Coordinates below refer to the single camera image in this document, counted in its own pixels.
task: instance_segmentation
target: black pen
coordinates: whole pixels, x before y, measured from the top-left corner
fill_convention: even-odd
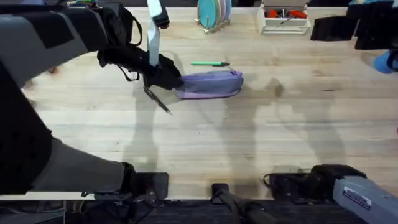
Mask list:
[[[147,87],[144,87],[144,92],[149,96],[149,98],[153,99],[164,111],[166,111],[169,115],[172,115],[170,110],[164,105],[163,102],[155,95],[154,92],[152,92],[150,89]]]

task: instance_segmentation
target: stacked plates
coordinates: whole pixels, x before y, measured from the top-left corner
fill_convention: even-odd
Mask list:
[[[198,20],[200,24],[211,29],[229,21],[231,0],[198,0]]]

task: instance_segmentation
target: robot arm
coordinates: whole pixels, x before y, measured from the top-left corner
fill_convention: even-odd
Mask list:
[[[101,9],[0,5],[0,101],[5,108],[0,110],[0,194],[35,190],[137,196],[145,186],[156,188],[156,182],[163,188],[159,197],[165,197],[167,174],[141,178],[130,164],[63,144],[20,91],[49,68],[95,51],[102,67],[111,63],[143,74],[146,86],[169,90],[182,85],[170,59],[160,55],[167,66],[155,68],[139,43],[130,43],[134,20],[121,4]]]

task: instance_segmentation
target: white label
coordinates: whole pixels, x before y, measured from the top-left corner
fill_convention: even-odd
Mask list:
[[[372,201],[349,187],[344,186],[343,196],[362,206],[366,210],[371,209]]]

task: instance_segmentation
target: wooden tabletop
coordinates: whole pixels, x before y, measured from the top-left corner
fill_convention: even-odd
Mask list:
[[[147,9],[131,11],[146,30]],[[168,172],[169,198],[209,198],[214,182],[241,197],[269,198],[264,174],[315,164],[351,165],[398,195],[398,77],[371,67],[382,51],[308,35],[260,36],[256,12],[233,9],[230,26],[205,35],[194,23],[196,9],[169,9],[170,27],[161,30],[160,51],[182,74],[226,69],[190,65],[201,60],[243,72],[235,97],[182,101],[153,88],[171,116],[141,81],[125,81],[112,65],[102,69],[96,54],[65,63],[57,75],[42,74],[24,91],[65,143],[139,172]]]

